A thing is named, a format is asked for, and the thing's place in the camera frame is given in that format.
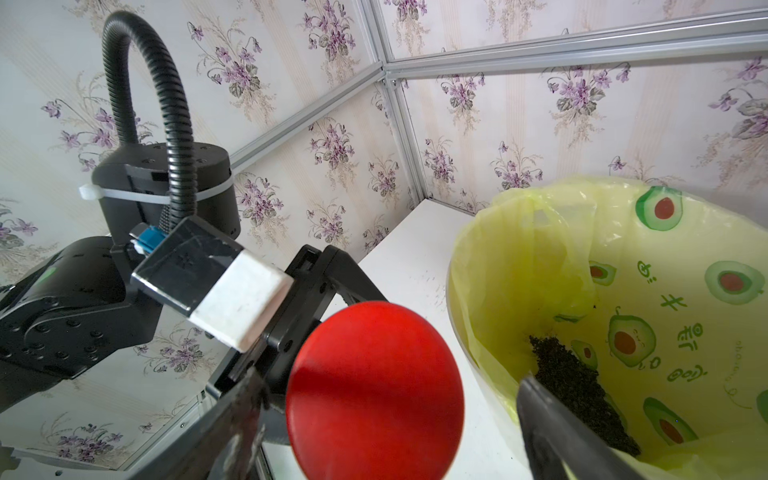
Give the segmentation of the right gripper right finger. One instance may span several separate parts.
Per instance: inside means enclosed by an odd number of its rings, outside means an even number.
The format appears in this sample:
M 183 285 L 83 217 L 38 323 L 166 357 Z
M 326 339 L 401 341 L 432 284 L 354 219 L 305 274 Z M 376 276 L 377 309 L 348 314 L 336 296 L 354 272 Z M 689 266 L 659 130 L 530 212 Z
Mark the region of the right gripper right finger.
M 521 381 L 516 407 L 533 478 L 641 477 L 535 378 Z

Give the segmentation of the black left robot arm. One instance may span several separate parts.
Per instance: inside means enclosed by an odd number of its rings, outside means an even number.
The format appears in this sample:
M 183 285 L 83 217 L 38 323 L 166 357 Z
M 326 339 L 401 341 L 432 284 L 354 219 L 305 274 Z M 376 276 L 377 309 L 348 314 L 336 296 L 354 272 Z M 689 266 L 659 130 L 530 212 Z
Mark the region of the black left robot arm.
M 157 32 L 127 11 L 102 52 L 119 146 L 92 174 L 109 232 L 78 240 L 1 290 L 1 406 L 84 374 L 155 335 L 172 309 L 229 351 L 207 392 L 247 375 L 283 396 L 298 351 L 335 296 L 382 294 L 351 256 L 302 247 L 286 270 L 237 242 L 227 152 L 193 137 L 185 91 Z

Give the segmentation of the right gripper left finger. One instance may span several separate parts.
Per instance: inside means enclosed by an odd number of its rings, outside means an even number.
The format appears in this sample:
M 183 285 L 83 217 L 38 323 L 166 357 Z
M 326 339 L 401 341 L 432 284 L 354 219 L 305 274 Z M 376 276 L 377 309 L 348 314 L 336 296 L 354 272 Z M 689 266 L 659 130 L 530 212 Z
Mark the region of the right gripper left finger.
M 250 368 L 235 387 L 172 445 L 133 472 L 132 479 L 261 479 L 258 459 L 266 400 L 261 376 Z

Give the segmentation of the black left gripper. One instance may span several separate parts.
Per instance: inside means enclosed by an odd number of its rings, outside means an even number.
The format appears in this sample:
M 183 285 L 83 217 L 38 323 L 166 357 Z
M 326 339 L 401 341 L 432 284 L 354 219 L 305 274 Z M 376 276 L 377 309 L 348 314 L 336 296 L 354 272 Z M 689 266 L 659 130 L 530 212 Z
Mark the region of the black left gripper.
M 286 273 L 293 284 L 256 344 L 244 353 L 230 350 L 209 379 L 205 393 L 212 399 L 223 397 L 253 367 L 264 381 L 267 405 L 283 411 L 293 363 L 336 293 L 348 306 L 387 301 L 358 263 L 334 246 L 303 246 Z

